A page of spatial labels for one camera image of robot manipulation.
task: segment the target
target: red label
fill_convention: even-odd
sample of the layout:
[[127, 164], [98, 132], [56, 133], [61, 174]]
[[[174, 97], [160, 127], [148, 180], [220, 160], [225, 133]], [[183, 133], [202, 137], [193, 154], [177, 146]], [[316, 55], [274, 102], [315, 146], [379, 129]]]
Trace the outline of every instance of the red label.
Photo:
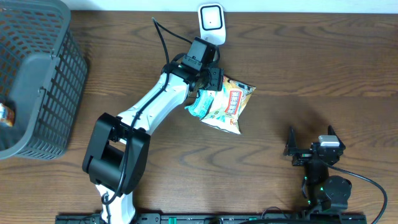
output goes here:
[[238, 112], [239, 104], [241, 102], [242, 92], [241, 91], [230, 91], [229, 92], [229, 101], [228, 107], [225, 110], [225, 113], [235, 115]]

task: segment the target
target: wooden table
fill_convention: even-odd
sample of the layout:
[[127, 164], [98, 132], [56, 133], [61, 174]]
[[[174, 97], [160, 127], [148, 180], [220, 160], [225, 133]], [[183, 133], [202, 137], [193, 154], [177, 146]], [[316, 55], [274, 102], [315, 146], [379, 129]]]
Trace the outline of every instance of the wooden table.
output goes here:
[[[91, 71], [69, 150], [54, 161], [0, 162], [0, 223], [54, 223], [60, 213], [101, 210], [81, 163], [97, 118], [130, 108], [159, 79], [165, 56], [152, 16], [189, 39], [200, 35], [197, 13], [72, 13], [70, 27]], [[288, 127], [309, 147], [331, 124], [347, 146], [336, 166], [379, 182], [389, 195], [382, 222], [396, 223], [398, 16], [226, 13], [225, 19], [220, 67], [257, 86], [239, 118], [242, 135], [206, 126], [177, 107], [153, 135], [135, 206], [165, 213], [294, 210], [307, 201], [303, 168], [282, 155]], [[189, 50], [164, 37], [170, 57]], [[342, 176], [353, 184], [348, 210], [372, 221], [382, 194]]]

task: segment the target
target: wood grain surface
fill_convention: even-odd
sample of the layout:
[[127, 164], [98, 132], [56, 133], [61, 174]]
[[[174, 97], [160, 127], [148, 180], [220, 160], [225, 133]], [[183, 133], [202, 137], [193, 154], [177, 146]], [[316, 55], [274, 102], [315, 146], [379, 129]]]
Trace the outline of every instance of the wood grain surface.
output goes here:
[[[165, 56], [152, 16], [189, 39], [200, 35], [196, 13], [72, 13], [70, 28], [91, 71], [68, 152], [54, 161], [0, 162], [0, 223], [54, 223], [58, 214], [101, 210], [81, 163], [98, 117], [130, 108], [159, 79]], [[398, 16], [226, 13], [225, 19], [220, 67], [257, 86], [239, 117], [242, 135], [206, 126], [177, 107], [152, 137], [134, 192], [137, 209], [294, 210], [306, 200], [303, 168], [282, 155], [288, 127], [309, 147], [331, 124], [347, 146], [336, 166], [379, 182], [389, 196], [381, 222], [398, 223]], [[170, 57], [189, 50], [187, 43], [164, 37]], [[342, 176], [353, 183], [348, 210], [363, 212], [370, 223], [382, 194]]]

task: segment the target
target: gray basket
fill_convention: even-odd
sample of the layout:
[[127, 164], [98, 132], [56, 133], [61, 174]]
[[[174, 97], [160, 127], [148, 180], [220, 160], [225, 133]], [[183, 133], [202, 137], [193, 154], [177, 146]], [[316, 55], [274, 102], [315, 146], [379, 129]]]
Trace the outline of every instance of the gray basket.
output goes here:
[[87, 75], [69, 22], [59, 0], [0, 0], [0, 102], [16, 112], [0, 159], [65, 153]]

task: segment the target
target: white background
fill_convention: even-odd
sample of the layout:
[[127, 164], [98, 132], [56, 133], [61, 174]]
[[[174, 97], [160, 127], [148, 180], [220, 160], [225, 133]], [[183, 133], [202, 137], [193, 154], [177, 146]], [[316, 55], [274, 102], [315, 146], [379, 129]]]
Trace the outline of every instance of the white background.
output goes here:
[[398, 13], [398, 0], [62, 0], [72, 10], [197, 11], [220, 3], [226, 12]]

